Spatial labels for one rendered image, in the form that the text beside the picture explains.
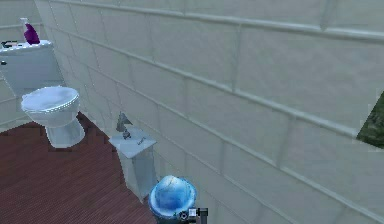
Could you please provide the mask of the blue trash can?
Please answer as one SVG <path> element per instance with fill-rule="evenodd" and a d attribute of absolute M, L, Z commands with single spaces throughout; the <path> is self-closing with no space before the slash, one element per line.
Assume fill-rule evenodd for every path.
<path fill-rule="evenodd" d="M 195 208 L 196 188 L 185 178 L 168 175 L 151 190 L 148 205 L 156 224 L 182 224 L 181 211 Z"/>

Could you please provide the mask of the white toilet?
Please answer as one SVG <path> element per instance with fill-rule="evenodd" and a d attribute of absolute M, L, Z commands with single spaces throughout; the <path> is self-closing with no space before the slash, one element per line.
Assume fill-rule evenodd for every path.
<path fill-rule="evenodd" d="M 54 148 L 72 147 L 85 137 L 77 118 L 80 93 L 66 86 L 51 41 L 1 48 L 0 72 L 21 99 L 20 109 L 45 128 Z"/>

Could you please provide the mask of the green window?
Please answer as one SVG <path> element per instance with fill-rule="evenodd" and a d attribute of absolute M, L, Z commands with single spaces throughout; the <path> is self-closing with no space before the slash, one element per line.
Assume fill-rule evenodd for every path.
<path fill-rule="evenodd" d="M 357 139 L 384 149 L 384 91 L 360 129 Z"/>

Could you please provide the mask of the purple spray bottle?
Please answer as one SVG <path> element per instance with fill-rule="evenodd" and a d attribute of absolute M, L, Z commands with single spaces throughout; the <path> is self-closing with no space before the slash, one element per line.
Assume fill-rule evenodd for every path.
<path fill-rule="evenodd" d="M 29 44 L 39 44 L 40 39 L 34 27 L 29 23 L 27 18 L 21 18 L 21 22 L 25 25 L 24 37 Z"/>

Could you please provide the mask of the white pedestal stand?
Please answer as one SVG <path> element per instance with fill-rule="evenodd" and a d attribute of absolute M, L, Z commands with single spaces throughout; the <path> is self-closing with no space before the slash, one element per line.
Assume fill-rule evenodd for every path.
<path fill-rule="evenodd" d="M 132 127 L 127 131 L 130 138 L 115 135 L 109 142 L 117 150 L 127 188 L 143 203 L 157 184 L 153 156 L 157 141 L 140 128 Z"/>

